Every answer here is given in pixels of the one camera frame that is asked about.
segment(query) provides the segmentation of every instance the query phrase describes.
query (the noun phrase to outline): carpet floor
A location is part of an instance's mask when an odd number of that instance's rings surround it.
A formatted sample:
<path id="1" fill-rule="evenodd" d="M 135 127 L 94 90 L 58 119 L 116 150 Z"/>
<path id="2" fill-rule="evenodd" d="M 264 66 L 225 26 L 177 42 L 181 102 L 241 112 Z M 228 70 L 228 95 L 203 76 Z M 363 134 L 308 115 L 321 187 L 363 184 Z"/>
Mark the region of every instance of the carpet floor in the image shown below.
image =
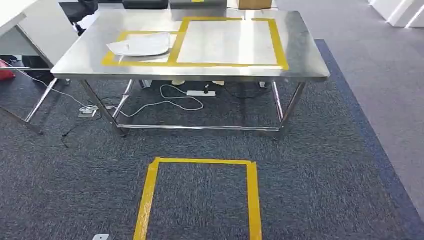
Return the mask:
<path id="1" fill-rule="evenodd" d="M 240 159 L 257 162 L 262 237 L 266 240 L 420 240 L 424 225 L 343 74 L 323 40 L 317 45 L 332 73 L 307 86 L 280 140 L 250 132 L 132 130 L 121 138 L 104 120 L 87 122 L 72 99 L 52 93 L 34 119 L 42 136 L 0 118 L 0 239 L 91 240 L 133 237 L 147 167 L 154 157 Z M 126 84 L 93 81 L 100 97 Z M 158 84 L 134 90 L 124 111 L 160 100 Z M 296 85 L 279 85 L 288 100 Z M 149 107 L 134 123 L 272 126 L 270 94 L 239 100 L 219 89 L 186 112 Z M 0 85 L 0 103 L 30 110 L 41 88 L 18 76 Z M 87 99 L 76 82 L 58 90 Z M 255 85 L 229 92 L 257 93 Z M 175 96 L 172 89 L 166 95 Z M 105 101 L 116 103 L 117 99 Z M 181 100 L 186 108 L 196 102 Z M 237 166 L 164 164 L 159 168 L 147 239 L 248 239 L 246 170 Z"/>

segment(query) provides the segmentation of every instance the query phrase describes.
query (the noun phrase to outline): cardboard box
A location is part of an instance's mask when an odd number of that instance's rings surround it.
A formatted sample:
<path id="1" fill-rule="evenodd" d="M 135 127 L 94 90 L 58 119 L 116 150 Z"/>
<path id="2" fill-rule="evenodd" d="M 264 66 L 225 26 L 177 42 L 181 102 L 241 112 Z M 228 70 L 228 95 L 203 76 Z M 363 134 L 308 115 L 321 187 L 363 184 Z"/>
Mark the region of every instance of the cardboard box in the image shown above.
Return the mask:
<path id="1" fill-rule="evenodd" d="M 238 0 L 238 9 L 270 9 L 272 4 L 273 0 Z"/>

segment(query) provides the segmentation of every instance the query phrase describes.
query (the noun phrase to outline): yellow tape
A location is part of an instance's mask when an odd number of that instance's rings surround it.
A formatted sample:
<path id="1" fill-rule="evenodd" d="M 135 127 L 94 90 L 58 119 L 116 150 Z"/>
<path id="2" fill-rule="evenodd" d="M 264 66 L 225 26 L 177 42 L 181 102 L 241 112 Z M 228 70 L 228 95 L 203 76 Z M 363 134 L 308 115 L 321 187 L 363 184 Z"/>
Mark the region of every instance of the yellow tape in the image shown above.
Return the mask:
<path id="1" fill-rule="evenodd" d="M 120 66 L 120 67 L 281 67 L 283 70 L 289 70 L 289 64 L 284 54 L 283 46 L 280 39 L 277 23 L 275 19 L 271 18 L 253 18 L 252 21 L 268 22 L 269 32 L 271 35 L 272 45 L 275 52 L 277 64 L 240 64 L 240 63 L 209 63 L 209 62 L 178 62 L 183 42 L 189 29 L 190 21 L 242 21 L 240 17 L 207 17 L 207 16 L 187 16 L 183 17 L 178 31 L 171 31 L 169 33 L 177 35 L 175 43 L 169 52 L 167 62 L 146 62 L 146 61 L 115 61 L 115 55 L 109 51 L 101 63 L 104 66 Z M 163 31 L 124 31 L 118 37 L 117 41 L 124 41 L 129 34 L 155 34 L 163 33 Z"/>
<path id="2" fill-rule="evenodd" d="M 259 203 L 258 171 L 256 162 L 247 165 L 247 200 L 250 240 L 262 239 L 261 205 Z"/>
<path id="3" fill-rule="evenodd" d="M 152 209 L 153 194 L 155 193 L 156 178 L 158 176 L 158 169 L 159 163 L 156 162 L 156 160 L 148 166 L 133 240 L 146 239 L 147 228 L 149 226 L 150 210 Z"/>
<path id="4" fill-rule="evenodd" d="M 284 54 L 283 46 L 281 45 L 280 34 L 275 19 L 268 19 L 269 31 L 271 32 L 272 45 L 274 46 L 275 57 L 277 64 L 284 70 L 289 70 L 289 63 Z"/>
<path id="5" fill-rule="evenodd" d="M 251 161 L 243 160 L 219 160 L 219 159 L 189 159 L 189 158 L 156 158 L 158 163 L 186 163 L 186 164 L 231 164 L 249 165 Z"/>
<path id="6" fill-rule="evenodd" d="M 247 160 L 161 157 L 156 157 L 148 167 L 133 240 L 146 240 L 147 229 L 149 226 L 149 217 L 152 209 L 153 195 L 155 193 L 156 178 L 158 177 L 159 163 L 246 165 L 250 240 L 262 240 L 261 206 L 259 202 L 258 173 L 255 162 Z"/>

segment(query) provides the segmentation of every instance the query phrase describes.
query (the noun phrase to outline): black chair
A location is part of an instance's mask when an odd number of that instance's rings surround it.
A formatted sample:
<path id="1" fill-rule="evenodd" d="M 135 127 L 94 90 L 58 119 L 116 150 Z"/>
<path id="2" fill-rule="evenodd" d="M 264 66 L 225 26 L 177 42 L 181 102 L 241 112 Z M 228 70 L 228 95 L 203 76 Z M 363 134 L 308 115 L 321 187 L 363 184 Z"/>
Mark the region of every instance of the black chair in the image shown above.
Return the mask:
<path id="1" fill-rule="evenodd" d="M 167 9 L 169 0 L 123 0 L 124 9 Z"/>
<path id="2" fill-rule="evenodd" d="M 88 15 L 93 15 L 99 9 L 99 0 L 78 0 L 78 2 L 60 2 L 59 4 L 70 23 L 76 27 L 78 36 L 81 36 L 86 31 L 78 22 Z"/>

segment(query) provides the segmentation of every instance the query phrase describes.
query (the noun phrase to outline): red bag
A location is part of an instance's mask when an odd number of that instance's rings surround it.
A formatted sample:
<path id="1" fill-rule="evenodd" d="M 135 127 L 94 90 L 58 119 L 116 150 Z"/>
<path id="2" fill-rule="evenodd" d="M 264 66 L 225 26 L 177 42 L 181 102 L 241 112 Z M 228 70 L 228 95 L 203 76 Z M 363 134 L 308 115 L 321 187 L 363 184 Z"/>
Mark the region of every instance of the red bag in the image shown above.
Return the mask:
<path id="1" fill-rule="evenodd" d="M 0 81 L 13 79 L 15 74 L 11 70 L 1 70 L 4 67 L 9 67 L 9 65 L 0 59 Z"/>

